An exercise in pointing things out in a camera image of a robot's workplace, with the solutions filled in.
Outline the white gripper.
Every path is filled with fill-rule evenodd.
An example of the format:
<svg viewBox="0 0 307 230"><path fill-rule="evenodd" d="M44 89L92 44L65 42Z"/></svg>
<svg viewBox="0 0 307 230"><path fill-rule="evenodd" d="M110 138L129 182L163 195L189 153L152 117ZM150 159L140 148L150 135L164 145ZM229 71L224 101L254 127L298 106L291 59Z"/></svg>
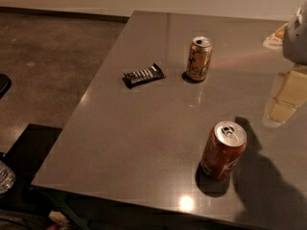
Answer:
<svg viewBox="0 0 307 230"><path fill-rule="evenodd" d="M266 48L278 50L295 65L287 73L279 73L272 84L262 119L266 127L284 125L298 108L307 102L307 2L291 20L263 42Z"/></svg>

